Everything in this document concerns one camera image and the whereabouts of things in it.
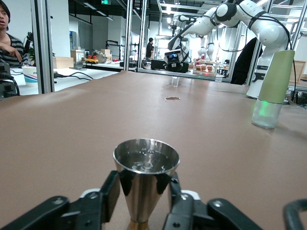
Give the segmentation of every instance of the person's hand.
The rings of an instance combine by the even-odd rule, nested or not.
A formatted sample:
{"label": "person's hand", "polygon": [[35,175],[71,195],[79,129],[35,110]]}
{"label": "person's hand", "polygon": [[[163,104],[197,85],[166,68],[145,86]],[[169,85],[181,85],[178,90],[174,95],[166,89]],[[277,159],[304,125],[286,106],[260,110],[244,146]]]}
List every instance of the person's hand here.
{"label": "person's hand", "polygon": [[18,50],[16,48],[2,43],[1,49],[7,51],[10,56],[17,57],[19,62],[21,62],[23,60],[23,58],[21,57],[20,53],[18,52]]}

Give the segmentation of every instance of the green light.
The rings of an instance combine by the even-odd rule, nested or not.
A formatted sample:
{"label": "green light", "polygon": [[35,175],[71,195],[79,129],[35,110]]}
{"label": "green light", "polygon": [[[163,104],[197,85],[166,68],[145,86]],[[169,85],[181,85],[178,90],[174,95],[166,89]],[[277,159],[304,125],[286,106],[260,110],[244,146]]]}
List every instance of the green light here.
{"label": "green light", "polygon": [[266,101],[261,101],[261,109],[259,111],[260,116],[267,116],[268,113],[268,106],[270,105],[269,102]]}

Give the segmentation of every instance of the ceiling light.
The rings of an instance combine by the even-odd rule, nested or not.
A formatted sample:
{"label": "ceiling light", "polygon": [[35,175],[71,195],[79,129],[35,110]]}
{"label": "ceiling light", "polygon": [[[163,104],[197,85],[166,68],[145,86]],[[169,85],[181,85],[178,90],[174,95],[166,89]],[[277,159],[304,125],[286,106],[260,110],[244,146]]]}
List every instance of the ceiling light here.
{"label": "ceiling light", "polygon": [[101,11],[97,11],[97,13],[100,13],[102,16],[106,16],[106,14],[102,13]]}
{"label": "ceiling light", "polygon": [[84,5],[87,5],[89,8],[96,10],[96,8],[94,6],[92,6],[90,3],[88,2],[84,2]]}

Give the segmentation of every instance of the striped shirt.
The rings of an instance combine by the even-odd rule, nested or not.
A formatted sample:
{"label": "striped shirt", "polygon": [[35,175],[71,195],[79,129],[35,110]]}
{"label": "striped shirt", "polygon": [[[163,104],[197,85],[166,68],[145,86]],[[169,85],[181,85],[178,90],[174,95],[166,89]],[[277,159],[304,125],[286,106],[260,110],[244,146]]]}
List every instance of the striped shirt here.
{"label": "striped shirt", "polygon": [[[11,47],[14,47],[18,50],[21,57],[24,59],[24,46],[23,43],[16,37],[13,37],[12,35],[7,34],[11,39]],[[17,57],[12,57],[9,55],[9,52],[6,50],[0,49],[0,62],[8,63],[10,66],[16,66],[20,65]]]}

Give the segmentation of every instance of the gold cup base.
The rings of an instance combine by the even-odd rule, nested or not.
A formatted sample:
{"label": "gold cup base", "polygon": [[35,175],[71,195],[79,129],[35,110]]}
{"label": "gold cup base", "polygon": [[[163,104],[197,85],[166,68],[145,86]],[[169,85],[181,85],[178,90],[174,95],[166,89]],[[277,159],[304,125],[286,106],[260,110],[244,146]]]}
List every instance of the gold cup base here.
{"label": "gold cup base", "polygon": [[127,230],[149,230],[148,221],[144,223],[136,223],[131,220]]}

